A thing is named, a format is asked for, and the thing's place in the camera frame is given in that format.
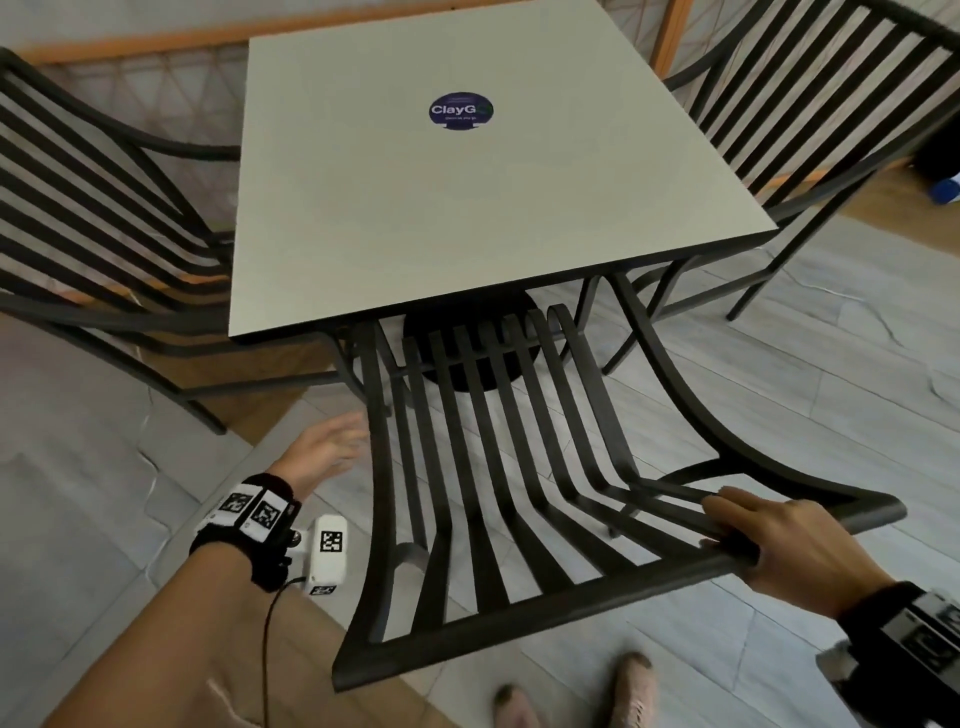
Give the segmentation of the person's right hand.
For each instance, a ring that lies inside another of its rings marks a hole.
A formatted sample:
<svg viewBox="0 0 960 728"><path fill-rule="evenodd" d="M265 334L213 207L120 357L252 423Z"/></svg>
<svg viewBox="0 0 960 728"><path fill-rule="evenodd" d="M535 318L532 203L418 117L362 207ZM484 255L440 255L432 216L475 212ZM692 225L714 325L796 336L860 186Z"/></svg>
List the person's right hand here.
<svg viewBox="0 0 960 728"><path fill-rule="evenodd" d="M821 504L773 500L773 542L754 592L837 621L896 580Z"/></svg>

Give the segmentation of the person's left hand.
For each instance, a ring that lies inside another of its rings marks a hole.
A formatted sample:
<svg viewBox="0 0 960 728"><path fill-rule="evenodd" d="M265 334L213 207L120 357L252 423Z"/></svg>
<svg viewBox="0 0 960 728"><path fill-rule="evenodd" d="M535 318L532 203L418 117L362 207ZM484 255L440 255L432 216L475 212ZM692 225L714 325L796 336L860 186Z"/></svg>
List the person's left hand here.
<svg viewBox="0 0 960 728"><path fill-rule="evenodd" d="M305 502L326 480L351 470L365 455L370 437L361 411L327 418L308 426L275 460L266 473L288 484Z"/></svg>

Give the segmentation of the black slatted metal chair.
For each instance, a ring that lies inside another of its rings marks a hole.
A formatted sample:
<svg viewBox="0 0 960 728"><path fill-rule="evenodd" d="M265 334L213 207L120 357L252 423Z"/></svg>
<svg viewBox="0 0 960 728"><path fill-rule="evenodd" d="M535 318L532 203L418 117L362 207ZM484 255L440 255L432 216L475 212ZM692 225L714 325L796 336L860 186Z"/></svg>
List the black slatted metal chair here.
<svg viewBox="0 0 960 728"><path fill-rule="evenodd" d="M366 577L332 670L336 691L486 650L734 570L712 545L700 484L744 477L821 504L853 534L906 517L894 495L805 474L740 439L669 356L624 273L606 277L632 337L679 415L715 456L657 478L639 472L580 315L564 305L490 321L458 354L412 337L398 364L379 321L355 328L372 466ZM503 356L518 355L510 382ZM476 361L497 387L484 391ZM450 368L462 363L468 392Z"/></svg>
<svg viewBox="0 0 960 728"><path fill-rule="evenodd" d="M344 328L230 339L240 156L127 124L0 47L0 314L215 434L205 403L230 396L344 384L365 406Z"/></svg>
<svg viewBox="0 0 960 728"><path fill-rule="evenodd" d="M764 267L671 301L683 274L733 251L654 266L631 282L651 322L733 294L734 321L882 170L960 112L960 29L896 0L752 0L706 53L665 80L774 222Z"/></svg>

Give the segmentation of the person's left forearm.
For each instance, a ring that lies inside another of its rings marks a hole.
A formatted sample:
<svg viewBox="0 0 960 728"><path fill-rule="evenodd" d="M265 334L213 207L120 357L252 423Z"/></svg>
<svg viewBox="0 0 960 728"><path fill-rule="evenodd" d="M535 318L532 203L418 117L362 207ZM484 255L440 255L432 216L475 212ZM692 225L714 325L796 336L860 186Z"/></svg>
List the person's left forearm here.
<svg viewBox="0 0 960 728"><path fill-rule="evenodd" d="M232 636L253 573L234 544L199 547L42 728L177 728Z"/></svg>

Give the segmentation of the black round table base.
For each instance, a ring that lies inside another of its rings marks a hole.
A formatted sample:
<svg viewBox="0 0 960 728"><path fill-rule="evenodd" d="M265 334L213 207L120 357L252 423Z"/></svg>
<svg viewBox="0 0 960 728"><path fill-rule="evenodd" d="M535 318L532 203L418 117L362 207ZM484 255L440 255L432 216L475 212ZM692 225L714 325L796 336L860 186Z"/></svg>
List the black round table base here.
<svg viewBox="0 0 960 728"><path fill-rule="evenodd" d="M449 357L455 357L458 355L454 337L456 327L462 326L466 329L471 345L477 350L483 345L478 330L479 324L490 321L497 341L503 344L506 342L506 334L502 320L509 314L515 314L523 324L526 312L536 307L534 298L525 291L474 295L406 314L402 324L402 337L403 339L412 337L420 360L433 365L435 356L429 341L431 333L439 332L446 354ZM503 355L503 358L507 376L512 383L522 376L519 356L515 352L508 352ZM498 384L490 358L478 359L476 366L483 390L497 389ZM462 363L451 366L450 377L456 392L469 392L465 366Z"/></svg>

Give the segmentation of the person's right pink shoe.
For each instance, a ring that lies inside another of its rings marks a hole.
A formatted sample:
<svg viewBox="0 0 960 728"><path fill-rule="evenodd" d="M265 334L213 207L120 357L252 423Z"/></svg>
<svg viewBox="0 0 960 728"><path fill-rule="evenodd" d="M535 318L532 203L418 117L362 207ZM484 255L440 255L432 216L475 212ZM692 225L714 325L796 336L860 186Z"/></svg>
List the person's right pink shoe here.
<svg viewBox="0 0 960 728"><path fill-rule="evenodd" d="M607 728L654 728L658 694L649 658L639 651L624 654L614 672Z"/></svg>

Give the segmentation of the round dark blue sticker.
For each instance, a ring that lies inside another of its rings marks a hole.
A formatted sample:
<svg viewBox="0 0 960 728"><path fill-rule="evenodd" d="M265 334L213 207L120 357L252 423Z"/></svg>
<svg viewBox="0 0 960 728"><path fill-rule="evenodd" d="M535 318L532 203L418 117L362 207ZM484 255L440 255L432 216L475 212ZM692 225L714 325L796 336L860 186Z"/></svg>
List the round dark blue sticker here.
<svg viewBox="0 0 960 728"><path fill-rule="evenodd" d="M495 108L487 97L470 91L440 96L428 108L431 122L448 131L470 131L491 121Z"/></svg>

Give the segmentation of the black object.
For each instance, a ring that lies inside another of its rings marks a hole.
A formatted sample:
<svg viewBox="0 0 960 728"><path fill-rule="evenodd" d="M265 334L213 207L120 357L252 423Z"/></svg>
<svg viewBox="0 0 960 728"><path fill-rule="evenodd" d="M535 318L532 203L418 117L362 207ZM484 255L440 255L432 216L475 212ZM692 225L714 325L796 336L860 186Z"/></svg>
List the black object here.
<svg viewBox="0 0 960 728"><path fill-rule="evenodd" d="M919 146L910 166L931 185L960 174L960 113Z"/></svg>

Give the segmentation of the orange wooden railing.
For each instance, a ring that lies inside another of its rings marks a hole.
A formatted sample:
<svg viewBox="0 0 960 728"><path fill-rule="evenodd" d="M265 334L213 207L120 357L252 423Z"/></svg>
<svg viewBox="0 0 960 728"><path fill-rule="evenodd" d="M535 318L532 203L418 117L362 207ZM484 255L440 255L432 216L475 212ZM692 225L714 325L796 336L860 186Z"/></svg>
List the orange wooden railing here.
<svg viewBox="0 0 960 728"><path fill-rule="evenodd" d="M99 62L515 0L0 0L0 47L34 65Z"/></svg>

